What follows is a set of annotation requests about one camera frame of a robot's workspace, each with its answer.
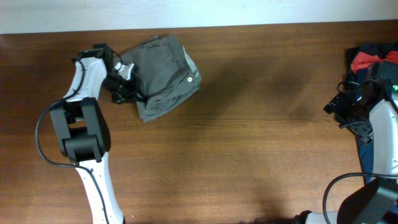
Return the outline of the grey shorts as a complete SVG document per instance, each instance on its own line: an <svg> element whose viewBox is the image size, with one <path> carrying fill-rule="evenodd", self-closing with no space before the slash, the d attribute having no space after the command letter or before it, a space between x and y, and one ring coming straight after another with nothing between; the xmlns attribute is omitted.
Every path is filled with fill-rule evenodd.
<svg viewBox="0 0 398 224"><path fill-rule="evenodd" d="M200 89L199 69L176 35L153 36L123 53L121 60L134 64L136 105L143 122L168 113Z"/></svg>

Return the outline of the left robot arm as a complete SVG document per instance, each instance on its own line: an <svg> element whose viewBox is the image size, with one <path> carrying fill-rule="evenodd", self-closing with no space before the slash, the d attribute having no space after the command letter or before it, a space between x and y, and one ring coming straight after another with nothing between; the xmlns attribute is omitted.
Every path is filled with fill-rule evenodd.
<svg viewBox="0 0 398 224"><path fill-rule="evenodd" d="M106 44L79 52L67 94L49 111L60 151L83 182L93 223L125 223L109 173L111 136L98 97L103 86L117 91L134 66L115 67L114 55Z"/></svg>

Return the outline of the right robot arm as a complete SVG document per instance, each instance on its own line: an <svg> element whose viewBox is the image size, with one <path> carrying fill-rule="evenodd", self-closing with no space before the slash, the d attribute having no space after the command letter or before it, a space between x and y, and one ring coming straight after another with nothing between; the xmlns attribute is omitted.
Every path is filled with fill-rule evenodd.
<svg viewBox="0 0 398 224"><path fill-rule="evenodd" d="M397 63L374 62L337 90L324 110L355 135L362 171L333 179L324 191L322 212L304 211L293 223L397 223ZM329 211L331 188L350 177L362 177L364 186Z"/></svg>

